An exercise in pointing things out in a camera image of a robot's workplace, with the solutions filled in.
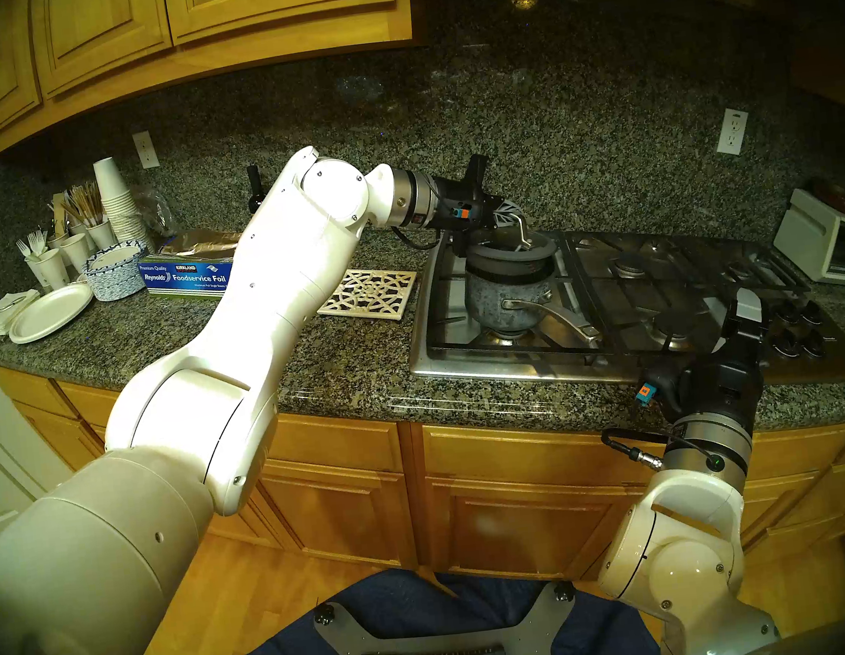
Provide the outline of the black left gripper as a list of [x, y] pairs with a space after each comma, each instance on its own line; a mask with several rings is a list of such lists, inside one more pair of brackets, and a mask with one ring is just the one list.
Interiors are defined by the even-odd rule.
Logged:
[[487, 166], [487, 157], [473, 154], [463, 179], [434, 178], [439, 229], [456, 232], [459, 257], [467, 256], [472, 248], [497, 248], [495, 225], [526, 218], [514, 202], [485, 191]]

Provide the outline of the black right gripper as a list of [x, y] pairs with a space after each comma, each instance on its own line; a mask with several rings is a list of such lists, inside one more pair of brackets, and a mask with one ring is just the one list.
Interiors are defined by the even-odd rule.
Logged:
[[637, 404], [658, 404], [670, 423], [707, 413], [728, 418], [752, 433], [763, 392], [760, 356], [768, 330], [761, 299], [746, 287], [738, 288], [726, 320], [729, 340], [742, 341], [696, 356], [684, 368], [679, 359], [654, 363], [642, 374]]

